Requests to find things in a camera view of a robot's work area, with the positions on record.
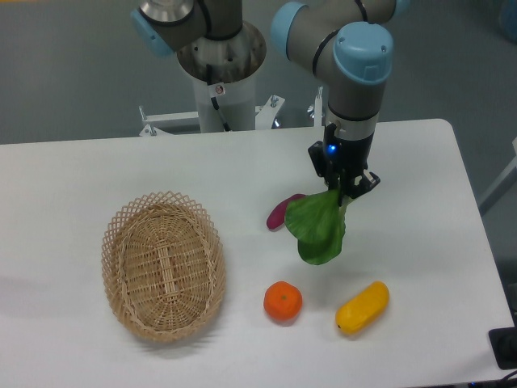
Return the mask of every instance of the green leafy vegetable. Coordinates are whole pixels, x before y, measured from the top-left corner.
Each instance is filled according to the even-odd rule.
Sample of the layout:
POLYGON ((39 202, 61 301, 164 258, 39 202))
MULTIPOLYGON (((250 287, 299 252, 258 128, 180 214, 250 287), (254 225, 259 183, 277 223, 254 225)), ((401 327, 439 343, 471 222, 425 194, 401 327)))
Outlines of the green leafy vegetable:
POLYGON ((298 253, 309 264, 320 265, 341 253, 345 235, 345 212, 352 199, 338 206, 338 191, 306 196, 289 204, 285 225, 298 239, 298 253))
POLYGON ((341 253, 344 235, 345 224, 341 223, 335 228, 330 239, 325 242, 307 244, 298 240, 298 254, 305 262, 312 265, 328 263, 341 253))
POLYGON ((288 205, 285 225, 303 243, 322 243, 339 223, 338 191, 329 190, 295 200, 288 205))

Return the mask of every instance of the woven basket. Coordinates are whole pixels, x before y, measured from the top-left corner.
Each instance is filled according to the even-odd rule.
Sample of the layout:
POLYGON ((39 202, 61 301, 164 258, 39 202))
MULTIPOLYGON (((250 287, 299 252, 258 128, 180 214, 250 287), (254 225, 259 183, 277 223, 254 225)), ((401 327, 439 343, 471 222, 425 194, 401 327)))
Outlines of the woven basket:
POLYGON ((225 291, 222 245, 206 210, 173 192, 143 196, 112 218, 102 264, 113 313, 148 340, 198 331, 225 291))

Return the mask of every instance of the yellow squash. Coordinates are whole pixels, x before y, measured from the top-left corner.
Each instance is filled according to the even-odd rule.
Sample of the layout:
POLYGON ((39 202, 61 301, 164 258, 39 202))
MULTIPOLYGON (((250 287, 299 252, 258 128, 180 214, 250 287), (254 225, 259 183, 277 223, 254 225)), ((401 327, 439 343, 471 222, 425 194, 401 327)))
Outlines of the yellow squash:
POLYGON ((343 333, 353 335, 375 321, 386 309, 388 302, 388 287, 381 281, 375 281, 339 308, 336 324, 343 333))

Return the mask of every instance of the purple vegetable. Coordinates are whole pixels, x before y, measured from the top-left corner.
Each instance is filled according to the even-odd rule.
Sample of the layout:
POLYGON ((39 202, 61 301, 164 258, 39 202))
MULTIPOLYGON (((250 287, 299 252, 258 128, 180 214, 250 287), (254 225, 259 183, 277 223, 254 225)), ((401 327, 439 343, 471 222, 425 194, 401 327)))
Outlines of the purple vegetable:
POLYGON ((269 217, 267 218, 266 225, 269 230, 275 230, 280 228, 284 224, 285 212, 290 202, 303 198, 305 194, 295 194, 290 196, 287 200, 283 200, 273 209, 269 217))

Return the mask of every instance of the orange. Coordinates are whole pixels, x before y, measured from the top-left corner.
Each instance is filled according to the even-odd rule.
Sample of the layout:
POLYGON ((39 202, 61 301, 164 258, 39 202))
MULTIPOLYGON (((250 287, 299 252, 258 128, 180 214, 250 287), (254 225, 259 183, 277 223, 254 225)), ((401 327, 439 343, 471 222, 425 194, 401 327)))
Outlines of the orange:
POLYGON ((277 321, 295 318, 302 303, 300 290, 285 281, 274 283, 264 295, 264 310, 277 321))

